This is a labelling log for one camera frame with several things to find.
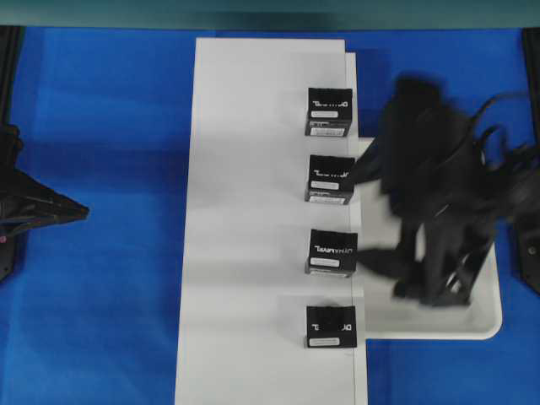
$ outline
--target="white board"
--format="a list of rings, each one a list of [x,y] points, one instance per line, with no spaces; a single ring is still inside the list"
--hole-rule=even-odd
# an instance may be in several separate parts
[[[197,40],[176,404],[365,403],[359,277],[304,273],[311,228],[350,230],[304,202],[309,154],[348,153],[304,136],[307,89],[346,70],[341,40]],[[304,348],[307,305],[353,302],[358,349]]]

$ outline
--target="black mechanical part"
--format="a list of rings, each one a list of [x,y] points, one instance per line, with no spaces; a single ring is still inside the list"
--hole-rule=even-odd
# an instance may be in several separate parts
[[[402,221],[397,246],[358,252],[374,273],[396,279],[393,294],[423,305],[469,305],[471,291],[494,243],[498,219],[513,222],[540,210],[538,149],[505,150],[501,165],[483,153],[489,136],[475,129],[500,94],[466,116],[445,100],[431,80],[401,77],[385,107],[375,146],[357,160],[348,180],[381,179],[392,214]],[[415,257],[419,227],[426,247]]]
[[[89,213],[15,168],[23,142],[19,129],[9,124],[9,108],[22,36],[21,27],[0,26],[0,281],[14,269],[18,235]]]

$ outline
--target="small black box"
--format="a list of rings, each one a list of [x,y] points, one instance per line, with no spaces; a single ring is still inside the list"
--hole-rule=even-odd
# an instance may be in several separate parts
[[[357,249],[358,234],[312,229],[305,272],[350,277],[356,271]]]
[[[310,203],[346,205],[354,193],[354,185],[343,185],[354,165],[354,158],[310,156],[310,173],[305,200]]]
[[[351,89],[308,89],[308,137],[346,137],[353,121]]]
[[[353,306],[308,306],[308,348],[356,348],[356,312]]]

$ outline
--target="white sticker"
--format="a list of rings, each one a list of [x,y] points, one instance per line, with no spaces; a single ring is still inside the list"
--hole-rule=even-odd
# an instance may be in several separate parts
[[[324,188],[325,190],[339,190],[339,184],[331,181],[312,181],[313,188]]]
[[[312,111],[311,118],[338,118],[337,111]]]
[[[345,273],[336,273],[336,272],[333,272],[332,270],[312,270],[310,269],[310,274],[317,274],[317,275],[320,275],[320,276],[333,276],[333,277],[343,277],[343,278],[346,278],[348,276],[348,274],[345,274]]]
[[[339,346],[339,337],[324,337],[310,339],[310,346]]]
[[[312,257],[310,259],[310,264],[313,266],[339,267],[339,260],[325,259],[323,257]]]
[[[345,203],[345,198],[311,196],[310,203],[339,204]]]
[[[342,137],[345,128],[312,128],[310,135],[312,137]]]

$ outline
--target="blue surface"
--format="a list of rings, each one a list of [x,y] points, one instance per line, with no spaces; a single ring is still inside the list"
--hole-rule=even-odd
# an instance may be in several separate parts
[[[494,93],[527,88],[517,30],[28,29],[12,112],[26,144],[20,166],[91,214],[32,231],[17,274],[0,285],[1,404],[173,403],[194,40],[203,35],[345,38],[368,136],[402,71],[446,78],[469,113]],[[485,118],[494,120],[513,145],[532,141],[526,100],[497,105]],[[540,297],[516,278],[503,225],[497,255],[499,334],[369,342],[370,405],[540,402]]]

